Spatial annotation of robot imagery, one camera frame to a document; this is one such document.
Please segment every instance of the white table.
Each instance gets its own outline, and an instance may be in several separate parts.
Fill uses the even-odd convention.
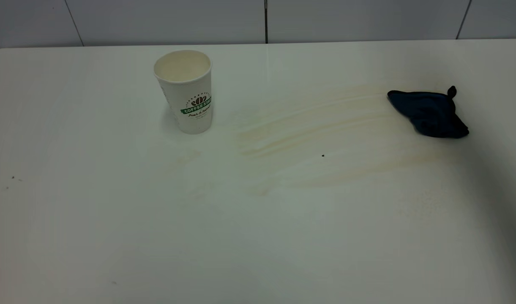
[[[461,140],[386,98],[451,85]],[[0,304],[63,303],[516,303],[516,40],[0,50]]]

